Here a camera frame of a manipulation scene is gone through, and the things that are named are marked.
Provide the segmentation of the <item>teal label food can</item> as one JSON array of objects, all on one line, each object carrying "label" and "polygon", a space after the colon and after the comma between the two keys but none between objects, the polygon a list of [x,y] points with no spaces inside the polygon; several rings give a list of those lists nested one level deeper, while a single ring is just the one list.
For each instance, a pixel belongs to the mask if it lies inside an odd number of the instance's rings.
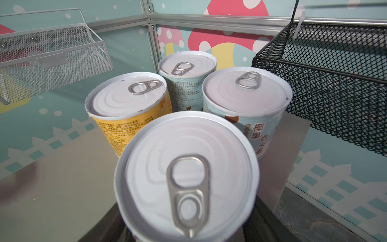
[{"label": "teal label food can", "polygon": [[203,51],[182,51],[158,63],[167,82],[172,111],[202,111],[204,79],[217,69],[217,59]]}]

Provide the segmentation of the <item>yellow label food can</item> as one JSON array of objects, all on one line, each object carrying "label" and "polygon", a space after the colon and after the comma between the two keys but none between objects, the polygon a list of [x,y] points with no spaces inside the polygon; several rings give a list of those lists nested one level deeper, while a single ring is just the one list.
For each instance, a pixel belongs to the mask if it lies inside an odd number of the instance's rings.
[{"label": "yellow label food can", "polygon": [[94,88],[85,110],[101,129],[117,156],[153,120],[172,113],[166,80],[155,73],[116,76]]}]

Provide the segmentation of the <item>white lid can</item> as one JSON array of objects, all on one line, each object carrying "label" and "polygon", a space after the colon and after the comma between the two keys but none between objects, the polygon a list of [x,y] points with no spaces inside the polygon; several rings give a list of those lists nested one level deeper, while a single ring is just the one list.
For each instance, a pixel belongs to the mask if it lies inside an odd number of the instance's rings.
[{"label": "white lid can", "polygon": [[232,242],[259,181],[254,149],[235,125],[188,111],[157,118],[129,142],[114,191],[139,242]]}]

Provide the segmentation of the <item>teal brown label can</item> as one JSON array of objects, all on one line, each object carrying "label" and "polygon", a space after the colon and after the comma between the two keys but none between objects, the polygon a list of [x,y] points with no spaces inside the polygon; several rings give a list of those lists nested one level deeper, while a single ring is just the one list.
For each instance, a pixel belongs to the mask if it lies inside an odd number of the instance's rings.
[{"label": "teal brown label can", "polygon": [[208,75],[202,85],[203,106],[241,130],[257,159],[265,156],[293,98],[290,84],[254,67],[231,67]]}]

